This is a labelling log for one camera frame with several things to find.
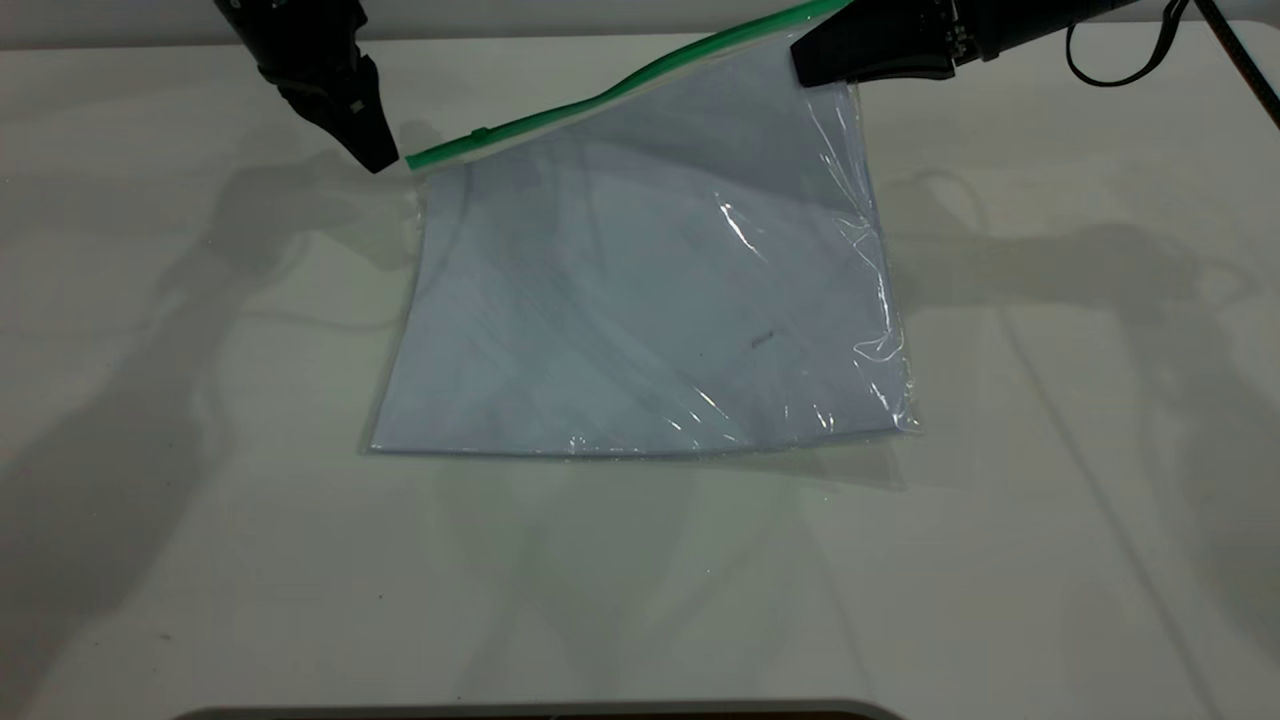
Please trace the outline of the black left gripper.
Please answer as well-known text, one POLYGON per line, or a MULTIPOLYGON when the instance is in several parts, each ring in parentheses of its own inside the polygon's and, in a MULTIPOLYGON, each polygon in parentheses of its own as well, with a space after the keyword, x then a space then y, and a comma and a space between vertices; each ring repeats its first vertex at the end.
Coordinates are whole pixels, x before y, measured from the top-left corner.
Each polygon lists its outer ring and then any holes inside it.
POLYGON ((376 63, 360 56, 361 1, 215 1, 260 74, 300 117, 376 174, 401 159, 376 63))

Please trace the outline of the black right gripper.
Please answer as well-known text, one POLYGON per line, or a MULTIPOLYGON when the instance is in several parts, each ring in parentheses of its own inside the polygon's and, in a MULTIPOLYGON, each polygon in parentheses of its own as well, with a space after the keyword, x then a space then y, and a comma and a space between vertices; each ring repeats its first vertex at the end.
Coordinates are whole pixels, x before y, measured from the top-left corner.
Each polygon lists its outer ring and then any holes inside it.
POLYGON ((998 58, 1001 6, 982 0, 851 1, 792 44, 794 69, 806 88, 950 79, 959 67, 998 58))

